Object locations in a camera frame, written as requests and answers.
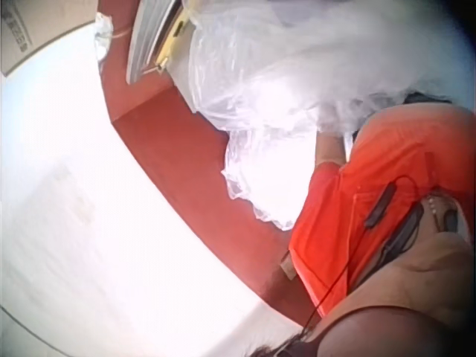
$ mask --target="white plastic sheet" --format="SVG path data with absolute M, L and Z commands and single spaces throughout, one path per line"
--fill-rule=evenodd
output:
M 445 18 L 414 2 L 205 1 L 192 12 L 194 105 L 221 130 L 308 121 L 349 132 L 410 90 L 445 94 L 454 70 Z
M 254 213 L 279 229 L 291 229 L 306 200 L 315 163 L 316 128 L 301 126 L 230 132 L 225 153 L 228 194 L 247 199 Z M 352 136 L 345 135 L 347 157 Z
M 435 1 L 183 2 L 193 106 L 230 132 L 230 197 L 283 230 L 307 194 L 316 129 L 354 132 L 413 91 L 466 103 L 468 51 Z

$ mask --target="skin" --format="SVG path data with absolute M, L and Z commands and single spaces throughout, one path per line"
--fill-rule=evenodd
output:
M 339 166 L 345 165 L 344 139 L 338 134 L 318 132 L 315 145 L 315 166 L 328 161 L 335 162 Z

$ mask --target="cable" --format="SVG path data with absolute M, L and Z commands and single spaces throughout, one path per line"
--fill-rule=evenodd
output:
M 408 175 L 400 175 L 400 176 L 397 176 L 392 182 L 393 183 L 396 183 L 398 180 L 400 179 L 407 179 L 409 180 L 413 187 L 414 187 L 414 200 L 415 202 L 418 201 L 418 198 L 419 198 L 419 192 L 418 192 L 418 184 L 415 182 L 415 180 L 413 178 L 411 178 L 410 176 Z M 344 272 L 349 268 L 349 264 L 353 258 L 353 256 L 356 254 L 357 250 L 358 250 L 358 247 L 360 246 L 361 244 L 361 241 L 362 241 L 362 238 L 364 236 L 364 234 L 367 232 L 367 229 L 364 227 L 364 230 L 362 231 L 359 239 L 358 239 L 358 242 L 356 244 L 356 247 L 354 248 L 354 251 L 352 252 L 352 254 L 349 256 L 349 259 L 346 263 L 346 265 L 344 266 L 344 268 L 342 269 L 342 271 L 339 273 L 339 275 L 337 276 L 337 278 L 334 280 L 334 282 L 331 284 L 331 286 L 329 287 L 329 289 L 327 289 L 327 292 L 326 294 L 324 295 L 324 297 L 322 298 L 321 301 L 319 301 L 318 305 L 315 307 L 315 309 L 312 311 L 312 314 L 311 316 L 309 316 L 307 322 L 304 324 L 304 327 L 302 329 L 302 331 L 300 332 L 299 336 L 300 338 L 303 338 L 307 335 L 307 333 L 309 333 L 309 328 L 310 328 L 310 324 L 312 322 L 312 319 L 315 317 L 315 314 L 316 312 L 318 312 L 319 308 L 322 306 L 322 303 L 326 300 L 326 298 L 330 295 L 330 293 L 332 292 L 332 290 L 334 289 L 335 285 L 337 284 L 337 282 L 341 279 L 342 275 L 344 274 Z M 407 251 L 408 249 L 410 249 L 413 244 L 415 243 L 416 241 L 416 237 L 418 235 L 418 232 L 419 232 L 419 224 L 418 226 L 416 227 L 416 234 L 415 234 L 415 238 L 413 239 L 413 241 L 411 242 L 410 244 L 410 247 L 408 247 L 405 251 Z
M 40 340 L 43 344 L 45 344 L 45 345 L 47 345 L 48 347 L 50 347 L 52 350 L 57 351 L 58 353 L 64 355 L 65 357 L 74 357 L 74 356 L 69 355 L 69 354 L 67 354 L 66 352 L 60 350 L 59 348 L 53 346 L 52 344 L 48 343 L 48 342 L 45 341 L 43 338 L 39 337 L 35 332 L 33 332 L 33 331 L 31 331 L 30 329 L 28 329 L 24 324 L 22 324 L 20 321 L 18 321 L 18 319 L 16 319 L 15 316 L 13 316 L 12 314 L 10 314 L 10 313 L 8 312 L 8 310 L 3 307 L 3 305 L 0 305 L 0 308 L 1 308 L 1 310 L 2 310 L 9 318 L 11 318 L 14 322 L 16 322 L 20 327 L 22 327 L 25 331 L 27 331 L 28 333 L 30 333 L 30 335 L 32 335 L 34 338 Z

